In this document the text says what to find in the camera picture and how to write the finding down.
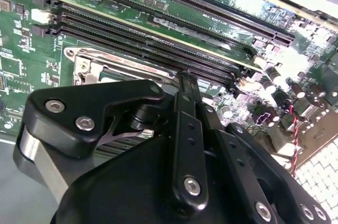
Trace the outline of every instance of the metal grille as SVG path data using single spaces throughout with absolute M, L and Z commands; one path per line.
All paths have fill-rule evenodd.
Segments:
M 338 138 L 305 163 L 296 179 L 338 224 Z

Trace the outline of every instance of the pcie slot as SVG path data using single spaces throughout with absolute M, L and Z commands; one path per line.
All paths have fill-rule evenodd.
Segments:
M 207 69 L 201 66 L 198 62 L 192 62 L 182 58 L 178 60 L 173 58 L 171 55 L 164 53 L 156 54 L 147 49 L 131 46 L 127 43 L 117 42 L 116 40 L 112 40 L 98 33 L 93 33 L 84 29 L 77 29 L 74 26 L 59 24 L 58 26 L 49 29 L 48 33 L 53 37 L 57 37 L 60 34 L 73 36 L 79 40 L 96 44 L 103 49 L 117 50 L 121 53 L 124 53 L 125 55 L 140 59 L 142 58 L 143 61 L 154 64 L 160 63 L 162 66 L 170 70 L 189 70 L 197 77 L 205 79 L 211 83 L 220 84 L 228 88 L 233 86 L 233 80 L 228 75 L 217 74 L 212 68 Z
M 216 0 L 172 0 L 182 6 L 208 15 L 221 22 L 268 39 L 278 45 L 289 47 L 295 36 L 272 24 L 241 12 Z
M 134 46 L 143 46 L 147 47 L 148 49 L 152 49 L 157 53 L 163 53 L 167 55 L 171 55 L 173 58 L 186 58 L 189 61 L 198 61 L 200 65 L 206 68 L 212 68 L 213 70 L 219 71 L 220 74 L 230 75 L 234 74 L 235 78 L 240 78 L 241 73 L 238 69 L 235 68 L 228 68 L 223 64 L 217 64 L 214 61 L 210 61 L 205 58 L 200 58 L 197 52 L 193 53 L 190 50 L 182 50 L 176 48 L 175 46 L 170 46 L 167 44 L 163 44 L 160 42 L 155 42 L 153 39 L 147 38 L 145 36 L 140 36 L 137 34 L 131 34 L 130 32 L 118 29 L 108 24 L 102 24 L 99 21 L 94 19 L 90 19 L 84 15 L 79 16 L 75 13 L 71 12 L 63 12 L 59 15 L 58 19 L 61 19 L 61 22 L 77 26 L 79 28 L 88 29 L 91 28 L 93 31 L 97 31 L 101 34 L 107 34 L 110 38 L 114 38 L 115 40 L 119 40 L 120 42 L 129 43 Z
M 134 2 L 132 0 L 112 0 L 114 2 L 117 2 L 121 5 L 125 5 L 127 7 L 134 8 L 136 10 L 139 10 L 140 12 L 144 12 L 146 14 L 167 20 L 169 22 L 172 22 L 174 24 L 177 24 L 178 26 L 185 27 L 187 29 L 190 29 L 192 31 L 196 31 L 198 33 L 204 34 L 206 36 L 209 36 L 210 38 L 216 39 L 220 42 L 224 42 L 227 45 L 229 45 L 232 48 L 242 49 L 245 52 L 247 52 L 250 56 L 254 56 L 257 54 L 257 51 L 251 47 L 250 45 L 243 44 L 235 39 L 227 38 L 225 36 L 218 35 L 214 32 L 209 31 L 206 28 L 203 28 L 201 26 L 198 26 L 196 24 L 184 21 L 178 17 L 171 16 L 169 14 L 166 14 L 160 10 L 155 10 L 153 8 L 147 7 L 143 4 L 140 4 L 138 2 Z

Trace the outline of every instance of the electrolytic capacitor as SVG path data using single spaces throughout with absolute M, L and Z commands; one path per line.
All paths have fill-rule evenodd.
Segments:
M 231 118 L 232 117 L 232 111 L 228 105 L 224 105 L 221 108 L 221 113 L 224 118 Z
M 324 91 L 324 89 L 321 86 L 319 86 L 318 84 L 316 84 L 316 83 L 311 84 L 309 86 L 309 89 L 311 90 L 311 92 L 314 95 L 316 95 L 318 97 L 323 97 L 323 96 L 326 95 L 326 92 Z
M 262 80 L 260 82 L 261 82 L 263 88 L 265 89 L 265 91 L 267 91 L 269 94 L 272 95 L 276 91 L 275 85 L 267 77 L 262 78 Z
M 265 124 L 268 126 L 268 127 L 273 127 L 275 125 L 275 122 L 272 120 L 271 117 L 268 117 L 266 120 L 265 120 Z
M 273 107 L 268 107 L 267 110 L 270 113 L 270 118 L 272 121 L 277 122 L 280 120 L 278 113 L 275 111 Z
M 273 95 L 274 100 L 276 101 L 276 104 L 279 108 L 283 109 L 284 112 L 288 113 L 291 105 L 291 98 L 290 96 L 283 92 L 283 91 L 277 91 Z
M 291 84 L 290 88 L 295 93 L 297 98 L 303 98 L 305 96 L 305 92 L 298 83 Z
M 283 83 L 283 78 L 280 73 L 276 70 L 276 68 L 271 67 L 267 70 L 267 73 L 272 80 L 272 82 L 276 85 L 281 85 Z

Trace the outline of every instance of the black expansion slot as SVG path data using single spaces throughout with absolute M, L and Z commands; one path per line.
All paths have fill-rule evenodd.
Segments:
M 178 17 L 166 14 L 166 13 L 160 11 L 160 10 L 156 10 L 154 8 L 147 7 L 147 6 L 145 6 L 141 3 L 134 2 L 132 0 L 112 0 L 112 1 L 119 3 L 121 5 L 127 6 L 127 7 L 131 7 L 133 9 L 139 10 L 140 12 L 144 12 L 144 13 L 149 14 L 151 16 L 164 19 L 164 20 L 169 21 L 171 23 L 177 24 L 180 27 L 185 27 L 185 28 L 190 29 L 192 31 L 195 31 L 195 32 L 201 33 L 203 35 L 209 36 L 211 39 L 215 39 L 215 40 L 218 40 L 220 42 L 224 42 L 234 49 L 236 49 L 236 48 L 242 49 L 248 55 L 250 55 L 251 57 L 253 57 L 254 55 L 257 54 L 257 51 L 250 45 L 241 43 L 241 42 L 239 42 L 235 39 L 227 38 L 225 36 L 216 34 L 214 32 L 209 31 L 206 28 L 203 28 L 203 27 L 198 26 L 196 24 L 184 21 L 184 20 L 182 20 Z
M 211 83 L 220 84 L 225 86 L 227 89 L 233 88 L 233 80 L 229 75 L 218 74 L 212 68 L 201 66 L 198 62 L 192 62 L 183 58 L 178 60 L 177 58 L 165 53 L 156 54 L 147 48 L 142 49 L 140 47 L 132 46 L 128 43 L 122 43 L 106 36 L 102 36 L 99 33 L 93 33 L 92 31 L 77 28 L 76 26 L 69 26 L 64 23 L 60 23 L 48 29 L 46 33 L 52 37 L 57 37 L 60 34 L 72 36 L 79 40 L 90 42 L 104 49 L 116 50 L 125 55 L 139 58 L 146 62 L 159 64 L 171 70 L 189 70 L 191 73 L 201 79 L 205 79 Z
M 217 63 L 217 61 L 206 59 L 205 57 L 208 57 L 207 54 L 202 56 L 199 50 L 184 47 L 182 44 L 173 43 L 171 40 L 162 40 L 162 42 L 155 41 L 149 37 L 150 35 L 148 33 L 140 33 L 140 31 L 135 30 L 131 32 L 132 29 L 130 26 L 123 27 L 121 24 L 115 25 L 113 21 L 101 22 L 69 10 L 63 10 L 62 13 L 56 17 L 55 21 L 77 26 L 82 29 L 91 28 L 92 31 L 98 32 L 101 35 L 109 35 L 110 38 L 114 38 L 120 42 L 128 42 L 133 46 L 147 47 L 156 53 L 166 53 L 177 59 L 185 58 L 190 61 L 198 61 L 200 65 L 206 68 L 212 68 L 225 75 L 234 75 L 235 79 L 242 77 L 238 67 L 229 67 L 225 64 Z
M 268 39 L 273 43 L 289 47 L 295 36 L 261 19 L 241 12 L 216 0 L 171 0 L 221 22 L 236 26 L 255 36 Z

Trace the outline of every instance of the screw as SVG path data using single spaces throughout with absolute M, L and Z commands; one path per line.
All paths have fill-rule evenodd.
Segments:
M 157 94 L 159 93 L 159 89 L 156 86 L 152 86 L 150 89 Z
M 207 106 L 206 110 L 209 111 L 209 112 L 211 112 L 211 113 L 213 113 L 213 108 L 211 108 L 210 106 Z
M 243 129 L 240 126 L 235 126 L 236 131 L 238 131 L 239 133 L 243 133 Z
M 93 119 L 89 117 L 85 117 L 85 116 L 78 117 L 75 121 L 75 124 L 80 130 L 85 130 L 85 131 L 93 130 L 95 127 L 95 123 Z
M 64 104 L 59 100 L 49 100 L 46 102 L 45 107 L 48 111 L 53 113 L 64 111 Z
M 309 210 L 309 208 L 307 208 L 306 206 L 301 204 L 301 208 L 303 210 L 304 215 L 309 219 L 309 220 L 314 220 L 313 214 L 311 213 L 311 211 Z
M 190 101 L 190 98 L 188 96 L 183 95 L 183 99 L 186 101 Z
M 256 202 L 255 204 L 256 211 L 258 214 L 266 221 L 270 222 L 271 221 L 271 213 L 269 209 L 261 202 Z
M 325 214 L 323 213 L 323 211 L 320 208 L 315 207 L 315 210 L 316 210 L 319 218 L 321 218 L 322 220 L 326 220 L 326 216 L 325 216 Z
M 198 196 L 201 193 L 201 187 L 194 178 L 184 179 L 184 187 L 190 195 Z

